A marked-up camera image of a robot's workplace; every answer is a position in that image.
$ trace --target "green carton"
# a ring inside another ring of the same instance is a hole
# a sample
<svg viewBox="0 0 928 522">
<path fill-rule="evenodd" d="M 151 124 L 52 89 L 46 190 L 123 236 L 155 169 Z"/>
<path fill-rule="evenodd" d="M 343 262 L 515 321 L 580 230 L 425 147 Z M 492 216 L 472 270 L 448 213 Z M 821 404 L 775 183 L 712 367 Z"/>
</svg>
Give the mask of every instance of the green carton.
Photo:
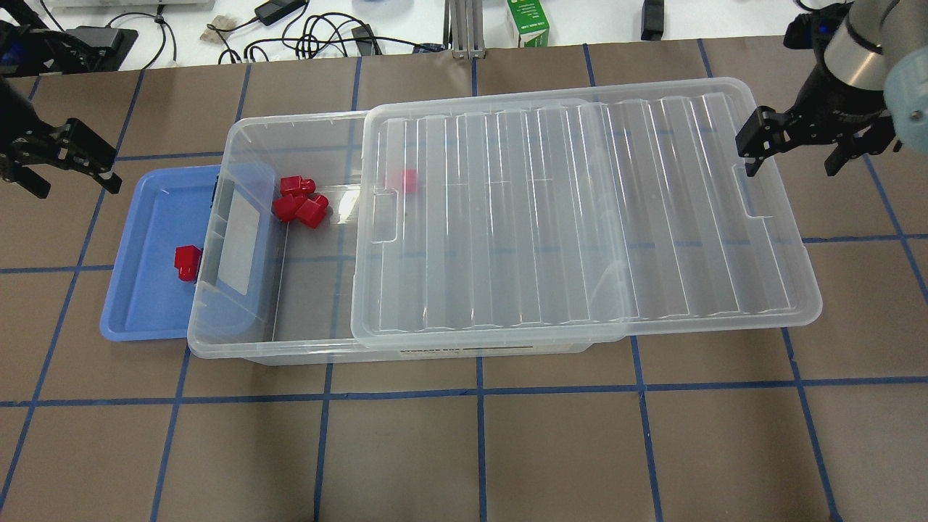
<svg viewBox="0 0 928 522">
<path fill-rule="evenodd" d="M 519 47 L 547 47 L 551 26 L 541 0 L 507 0 L 513 37 Z"/>
</svg>

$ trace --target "brown tiled surface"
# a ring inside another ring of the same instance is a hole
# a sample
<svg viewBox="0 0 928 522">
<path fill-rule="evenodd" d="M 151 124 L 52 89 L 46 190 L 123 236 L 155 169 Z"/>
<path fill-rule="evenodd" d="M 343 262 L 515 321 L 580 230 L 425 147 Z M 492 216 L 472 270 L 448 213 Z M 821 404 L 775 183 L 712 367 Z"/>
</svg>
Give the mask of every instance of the brown tiled surface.
<svg viewBox="0 0 928 522">
<path fill-rule="evenodd" d="M 648 395 L 664 519 L 827 520 L 792 389 Z"/>
<path fill-rule="evenodd" d="M 36 410 L 4 522 L 145 520 L 170 406 Z"/>
<path fill-rule="evenodd" d="M 928 385 L 806 393 L 844 520 L 902 522 L 928 513 Z"/>
<path fill-rule="evenodd" d="M 320 519 L 479 519 L 476 433 L 475 398 L 332 403 Z"/>
<path fill-rule="evenodd" d="M 183 406 L 158 519 L 312 520 L 320 412 L 318 402 Z"/>
<path fill-rule="evenodd" d="M 485 408 L 489 520 L 654 519 L 637 394 L 488 397 Z"/>
<path fill-rule="evenodd" d="M 809 245 L 821 317 L 791 328 L 803 377 L 928 374 L 928 306 L 898 241 Z"/>
<path fill-rule="evenodd" d="M 779 37 L 704 45 L 714 75 L 741 78 L 758 102 L 778 109 L 792 104 L 813 63 L 810 53 L 783 49 Z M 599 85 L 706 73 L 697 42 L 588 52 Z M 242 115 L 349 110 L 357 64 L 254 64 Z M 470 64 L 447 55 L 361 64 L 362 108 L 472 89 Z M 35 105 L 52 124 L 83 118 L 112 143 L 133 106 L 122 156 L 216 152 L 243 100 L 246 69 L 146 72 L 134 105 L 136 72 L 43 77 Z M 482 94 L 590 80 L 581 46 L 491 49 L 477 71 Z M 28 94 L 33 80 L 14 86 Z M 327 138 L 341 144 L 346 135 Z M 803 235 L 895 236 L 867 165 L 850 163 L 829 179 L 821 170 L 827 153 L 795 150 L 778 160 Z M 297 165 L 303 157 L 294 158 Z M 343 161 L 339 153 L 303 163 L 340 172 Z M 97 185 L 37 167 L 52 182 L 48 200 L 0 187 L 0 483 L 9 484 L 0 520 L 150 520 L 152 506 L 158 520 L 312 520 L 315 511 L 324 521 L 479 520 L 482 508 L 488 522 L 654 520 L 649 454 L 668 522 L 828 518 L 780 330 L 644 336 L 637 352 L 623 340 L 573 355 L 335 365 L 330 373 L 244 360 L 191 358 L 185 366 L 184 340 L 105 340 L 98 322 L 107 265 L 136 182 L 157 168 L 218 162 L 118 162 L 123 192 L 103 199 L 78 270 Z M 873 162 L 902 229 L 928 233 L 923 158 L 904 150 Z M 917 520 L 926 508 L 919 383 L 928 382 L 928 305 L 902 243 L 877 239 L 807 245 L 824 312 L 788 331 L 836 508 L 848 522 Z M 924 275 L 928 241 L 909 245 Z M 327 281 L 330 272 L 316 275 Z M 342 299 L 340 333 L 349 331 L 349 311 Z M 846 378 L 860 380 L 830 380 Z"/>
</svg>

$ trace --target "white background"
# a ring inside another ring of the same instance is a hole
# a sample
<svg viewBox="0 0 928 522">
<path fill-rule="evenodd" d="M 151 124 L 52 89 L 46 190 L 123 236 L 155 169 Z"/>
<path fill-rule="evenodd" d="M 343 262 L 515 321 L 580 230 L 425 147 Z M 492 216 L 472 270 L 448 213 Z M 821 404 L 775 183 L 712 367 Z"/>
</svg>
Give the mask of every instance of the white background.
<svg viewBox="0 0 928 522">
<path fill-rule="evenodd" d="M 37 0 L 29 0 L 36 11 L 47 21 Z M 216 63 L 222 47 L 202 42 L 206 23 L 216 15 L 227 15 L 246 21 L 254 16 L 254 8 L 263 0 L 211 0 L 200 5 L 168 5 L 165 19 L 177 36 L 178 58 L 181 66 Z M 807 0 L 812 7 L 820 7 L 828 0 Z M 632 42 L 640 37 L 641 0 L 542 0 L 552 31 L 549 44 L 568 46 L 604 42 Z M 369 23 L 379 36 L 391 36 L 416 43 L 442 42 L 445 0 L 310 0 L 308 12 L 321 14 L 341 11 Z M 52 14 L 65 27 L 77 25 L 102 26 L 109 19 L 125 11 L 154 13 L 152 5 L 131 7 L 51 7 Z M 512 47 L 506 25 L 505 0 L 484 0 L 483 25 L 487 47 Z M 665 0 L 664 39 L 718 38 L 727 36 L 755 36 L 783 34 L 790 21 L 800 13 L 792 0 Z M 284 25 L 293 16 L 265 27 L 260 22 L 240 30 L 229 37 L 229 43 L 239 52 L 249 42 L 280 36 Z M 151 20 L 140 17 L 118 21 L 115 27 L 139 31 L 124 69 L 139 69 L 148 63 L 161 44 L 161 31 Z M 344 33 L 350 38 L 350 26 Z M 296 28 L 293 36 L 301 31 Z M 328 35 L 321 31 L 317 34 Z M 347 44 L 350 54 L 357 54 L 353 44 Z M 411 51 L 409 46 L 389 42 L 380 43 L 387 54 Z M 293 59 L 292 51 L 277 44 L 264 49 L 271 59 Z M 165 48 L 154 67 L 171 67 L 171 44 Z"/>
</svg>

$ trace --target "white label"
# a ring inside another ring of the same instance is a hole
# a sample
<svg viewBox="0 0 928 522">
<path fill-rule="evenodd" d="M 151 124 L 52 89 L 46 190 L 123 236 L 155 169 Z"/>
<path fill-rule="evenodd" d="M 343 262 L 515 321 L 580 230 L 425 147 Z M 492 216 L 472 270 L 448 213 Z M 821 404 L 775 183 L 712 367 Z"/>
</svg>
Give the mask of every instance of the white label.
<svg viewBox="0 0 928 522">
<path fill-rule="evenodd" d="M 248 293 L 260 216 L 258 209 L 240 193 L 236 191 L 232 194 L 226 240 L 219 256 L 219 279 L 242 295 Z"/>
</svg>

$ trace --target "metal bracket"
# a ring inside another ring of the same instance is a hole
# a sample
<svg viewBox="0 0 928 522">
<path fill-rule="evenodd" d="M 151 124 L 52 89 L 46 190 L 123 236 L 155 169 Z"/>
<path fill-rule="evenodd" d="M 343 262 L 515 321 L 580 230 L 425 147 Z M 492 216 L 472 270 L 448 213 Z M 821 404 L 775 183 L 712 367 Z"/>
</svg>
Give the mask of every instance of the metal bracket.
<svg viewBox="0 0 928 522">
<path fill-rule="evenodd" d="M 455 58 L 483 58 L 483 0 L 445 0 L 445 47 Z"/>
</svg>

